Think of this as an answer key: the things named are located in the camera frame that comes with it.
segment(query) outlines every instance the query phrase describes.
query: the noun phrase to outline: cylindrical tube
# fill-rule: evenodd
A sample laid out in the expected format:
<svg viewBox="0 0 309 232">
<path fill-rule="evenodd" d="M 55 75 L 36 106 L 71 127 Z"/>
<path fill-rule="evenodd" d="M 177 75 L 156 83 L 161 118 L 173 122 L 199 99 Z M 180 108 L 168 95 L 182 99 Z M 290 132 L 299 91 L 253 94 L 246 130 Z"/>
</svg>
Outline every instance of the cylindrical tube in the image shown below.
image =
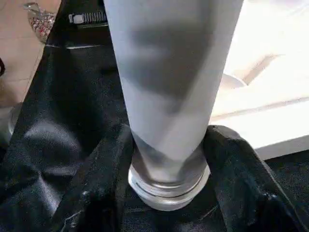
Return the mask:
<svg viewBox="0 0 309 232">
<path fill-rule="evenodd" d="M 152 198 L 145 199 L 144 192 L 177 198 L 207 180 L 199 144 L 242 0 L 104 3 L 137 144 L 130 178 L 138 184 L 130 183 L 145 202 L 161 209 L 149 202 Z"/>
</svg>

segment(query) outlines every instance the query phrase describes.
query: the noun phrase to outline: black fabric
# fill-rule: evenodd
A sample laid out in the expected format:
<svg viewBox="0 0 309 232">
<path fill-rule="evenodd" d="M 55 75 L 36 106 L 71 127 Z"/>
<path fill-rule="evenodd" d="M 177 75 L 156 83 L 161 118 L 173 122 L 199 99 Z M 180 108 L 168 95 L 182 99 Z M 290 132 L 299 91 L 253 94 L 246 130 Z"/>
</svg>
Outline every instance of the black fabric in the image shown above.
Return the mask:
<svg viewBox="0 0 309 232">
<path fill-rule="evenodd" d="M 308 212 L 236 132 L 209 126 L 204 152 L 230 231 L 308 231 Z"/>
<path fill-rule="evenodd" d="M 307 231 L 309 152 L 270 160 L 274 174 L 223 127 L 208 129 L 212 175 L 189 205 L 159 212 L 138 198 L 127 185 L 133 141 L 108 28 L 67 20 L 102 7 L 61 3 L 0 167 L 0 231 Z"/>
<path fill-rule="evenodd" d="M 0 76 L 4 74 L 4 71 L 5 71 L 5 66 L 4 66 L 2 59 L 0 58 Z"/>
</svg>

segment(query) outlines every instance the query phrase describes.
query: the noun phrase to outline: glass jar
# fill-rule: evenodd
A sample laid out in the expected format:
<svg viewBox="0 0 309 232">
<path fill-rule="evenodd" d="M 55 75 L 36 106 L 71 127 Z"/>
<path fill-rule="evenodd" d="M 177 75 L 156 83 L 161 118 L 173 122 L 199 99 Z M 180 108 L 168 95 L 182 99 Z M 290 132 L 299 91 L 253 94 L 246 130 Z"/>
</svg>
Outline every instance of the glass jar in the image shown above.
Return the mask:
<svg viewBox="0 0 309 232">
<path fill-rule="evenodd" d="M 56 14 L 41 9 L 36 2 L 24 4 L 24 9 L 28 11 L 28 22 L 32 30 L 42 43 L 46 43 Z"/>
</svg>

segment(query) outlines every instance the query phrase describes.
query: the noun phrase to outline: tiled floor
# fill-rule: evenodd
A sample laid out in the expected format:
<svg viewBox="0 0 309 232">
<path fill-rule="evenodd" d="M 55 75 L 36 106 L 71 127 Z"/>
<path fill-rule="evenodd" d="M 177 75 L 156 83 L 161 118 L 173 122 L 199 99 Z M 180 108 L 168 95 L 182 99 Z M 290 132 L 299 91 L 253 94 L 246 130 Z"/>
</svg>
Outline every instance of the tiled floor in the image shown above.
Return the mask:
<svg viewBox="0 0 309 232">
<path fill-rule="evenodd" d="M 42 57 L 44 45 L 32 32 L 23 4 L 27 0 L 0 0 L 0 57 L 6 72 L 0 78 L 0 107 L 22 102 Z M 37 0 L 56 12 L 61 0 Z"/>
</svg>

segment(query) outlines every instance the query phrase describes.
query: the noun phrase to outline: white cylinder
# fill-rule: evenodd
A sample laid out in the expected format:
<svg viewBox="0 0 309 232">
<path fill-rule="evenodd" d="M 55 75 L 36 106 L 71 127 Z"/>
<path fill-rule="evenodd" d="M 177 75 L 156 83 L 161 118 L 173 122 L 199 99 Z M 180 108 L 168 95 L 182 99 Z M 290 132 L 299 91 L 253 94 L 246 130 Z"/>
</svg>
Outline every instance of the white cylinder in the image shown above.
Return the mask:
<svg viewBox="0 0 309 232">
<path fill-rule="evenodd" d="M 181 182 L 205 135 L 242 0 L 104 2 L 146 176 Z"/>
</svg>

